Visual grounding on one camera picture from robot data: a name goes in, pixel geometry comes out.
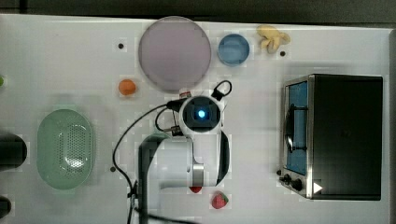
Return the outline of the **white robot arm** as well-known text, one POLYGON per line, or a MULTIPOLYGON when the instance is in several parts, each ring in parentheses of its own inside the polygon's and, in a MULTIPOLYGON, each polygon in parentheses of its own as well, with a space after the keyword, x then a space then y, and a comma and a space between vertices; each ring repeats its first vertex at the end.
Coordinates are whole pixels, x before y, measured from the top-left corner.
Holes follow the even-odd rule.
POLYGON ((178 113, 180 136, 154 133, 138 149, 139 224, 164 220, 160 191, 182 187, 215 187, 227 175, 231 156, 222 130, 226 102, 200 95, 168 102, 178 113))

